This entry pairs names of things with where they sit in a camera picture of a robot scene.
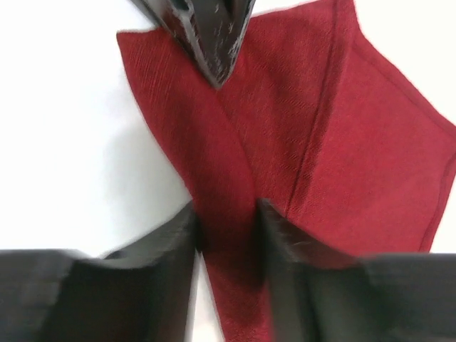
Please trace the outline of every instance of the white background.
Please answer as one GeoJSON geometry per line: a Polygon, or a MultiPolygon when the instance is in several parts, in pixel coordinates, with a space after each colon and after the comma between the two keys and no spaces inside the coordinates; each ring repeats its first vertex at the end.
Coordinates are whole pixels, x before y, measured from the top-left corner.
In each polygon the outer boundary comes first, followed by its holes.
{"type": "MultiPolygon", "coordinates": [[[[300,2],[256,0],[255,12],[300,2]]],[[[456,1],[357,0],[356,8],[374,46],[456,123],[456,1]]],[[[188,201],[142,121],[115,40],[116,31],[149,27],[128,0],[1,2],[0,249],[98,256],[188,201]]],[[[455,225],[454,191],[434,252],[456,252],[455,225]]],[[[218,341],[199,286],[193,340],[218,341]]]]}

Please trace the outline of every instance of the red handkerchief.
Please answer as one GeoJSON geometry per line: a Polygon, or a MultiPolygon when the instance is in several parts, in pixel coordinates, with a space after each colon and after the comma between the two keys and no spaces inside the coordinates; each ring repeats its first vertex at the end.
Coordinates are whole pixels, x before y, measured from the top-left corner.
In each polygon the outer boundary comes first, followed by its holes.
{"type": "Polygon", "coordinates": [[[253,18],[221,90],[161,29],[118,42],[201,217],[227,342],[271,339],[258,197],[348,254],[429,250],[456,173],[456,128],[363,37],[352,0],[253,18]]]}

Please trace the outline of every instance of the white surface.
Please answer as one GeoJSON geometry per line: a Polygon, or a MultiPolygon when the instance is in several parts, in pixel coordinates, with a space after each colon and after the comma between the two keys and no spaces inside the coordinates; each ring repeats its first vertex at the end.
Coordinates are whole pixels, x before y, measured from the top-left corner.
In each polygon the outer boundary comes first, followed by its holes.
{"type": "MultiPolygon", "coordinates": [[[[257,0],[255,12],[299,2],[257,0]]],[[[366,36],[456,123],[456,2],[356,6],[366,36]]],[[[148,27],[128,0],[1,2],[0,249],[99,255],[189,199],[142,121],[115,40],[148,27]]],[[[434,252],[456,252],[455,225],[453,192],[434,252]]],[[[204,286],[193,341],[219,341],[204,286]]]]}

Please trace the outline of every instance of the red cloth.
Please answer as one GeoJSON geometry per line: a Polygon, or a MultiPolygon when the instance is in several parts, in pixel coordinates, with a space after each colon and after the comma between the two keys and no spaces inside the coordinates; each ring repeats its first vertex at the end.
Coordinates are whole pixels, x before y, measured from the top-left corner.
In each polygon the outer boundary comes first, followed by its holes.
{"type": "Polygon", "coordinates": [[[352,0],[253,18],[221,90],[161,29],[118,43],[201,217],[227,342],[271,339],[258,197],[352,255],[429,250],[456,173],[456,128],[363,37],[352,0]]]}

